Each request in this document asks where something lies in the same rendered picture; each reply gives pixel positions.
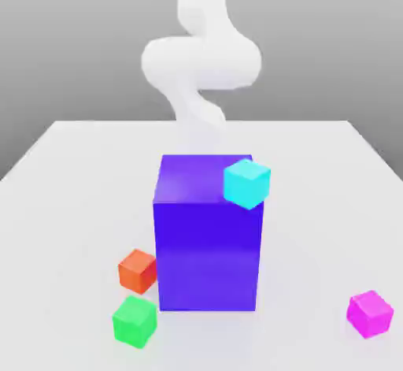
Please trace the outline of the small cyan cube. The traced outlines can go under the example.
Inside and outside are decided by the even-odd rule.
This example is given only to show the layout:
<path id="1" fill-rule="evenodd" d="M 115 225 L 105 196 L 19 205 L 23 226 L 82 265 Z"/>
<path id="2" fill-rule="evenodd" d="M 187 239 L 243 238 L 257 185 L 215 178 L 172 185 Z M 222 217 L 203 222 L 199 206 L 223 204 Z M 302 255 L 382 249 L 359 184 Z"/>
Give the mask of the small cyan cube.
<path id="1" fill-rule="evenodd" d="M 224 169 L 224 198 L 251 210 L 269 195 L 271 170 L 244 158 Z"/>

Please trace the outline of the small red cube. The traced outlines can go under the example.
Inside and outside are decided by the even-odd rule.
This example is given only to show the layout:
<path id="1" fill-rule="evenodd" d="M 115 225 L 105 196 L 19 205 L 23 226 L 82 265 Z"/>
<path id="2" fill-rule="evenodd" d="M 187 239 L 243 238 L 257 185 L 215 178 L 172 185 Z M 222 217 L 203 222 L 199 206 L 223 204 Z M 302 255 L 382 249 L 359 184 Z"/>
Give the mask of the small red cube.
<path id="1" fill-rule="evenodd" d="M 157 261 L 152 254 L 134 249 L 118 265 L 120 285 L 144 294 L 157 280 Z"/>

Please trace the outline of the small magenta cube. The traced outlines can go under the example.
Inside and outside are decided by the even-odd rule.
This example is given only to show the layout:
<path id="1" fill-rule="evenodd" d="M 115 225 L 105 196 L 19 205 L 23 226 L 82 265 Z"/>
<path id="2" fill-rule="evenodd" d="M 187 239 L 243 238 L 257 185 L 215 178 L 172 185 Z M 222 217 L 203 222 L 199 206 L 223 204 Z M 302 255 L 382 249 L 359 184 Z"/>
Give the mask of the small magenta cube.
<path id="1" fill-rule="evenodd" d="M 347 321 L 365 339 L 387 332 L 393 315 L 393 307 L 374 290 L 352 296 L 346 311 Z"/>

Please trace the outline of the large purple box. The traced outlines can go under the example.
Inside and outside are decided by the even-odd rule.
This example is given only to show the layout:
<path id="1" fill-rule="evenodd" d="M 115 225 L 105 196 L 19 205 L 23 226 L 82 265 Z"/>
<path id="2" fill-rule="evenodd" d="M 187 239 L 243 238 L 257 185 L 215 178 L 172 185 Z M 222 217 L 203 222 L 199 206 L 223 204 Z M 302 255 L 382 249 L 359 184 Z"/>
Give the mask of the large purple box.
<path id="1" fill-rule="evenodd" d="M 161 158 L 153 198 L 162 311 L 253 311 L 264 207 L 224 199 L 224 170 L 244 157 Z"/>

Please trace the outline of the small green cube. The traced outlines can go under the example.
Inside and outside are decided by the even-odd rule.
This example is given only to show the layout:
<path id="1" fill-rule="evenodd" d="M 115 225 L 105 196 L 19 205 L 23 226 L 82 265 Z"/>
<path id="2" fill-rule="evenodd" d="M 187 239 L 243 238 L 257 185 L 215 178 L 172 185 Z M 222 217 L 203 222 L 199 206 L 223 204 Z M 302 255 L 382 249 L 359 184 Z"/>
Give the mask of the small green cube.
<path id="1" fill-rule="evenodd" d="M 157 307 L 152 302 L 129 295 L 113 314 L 116 340 L 144 348 L 157 329 Z"/>

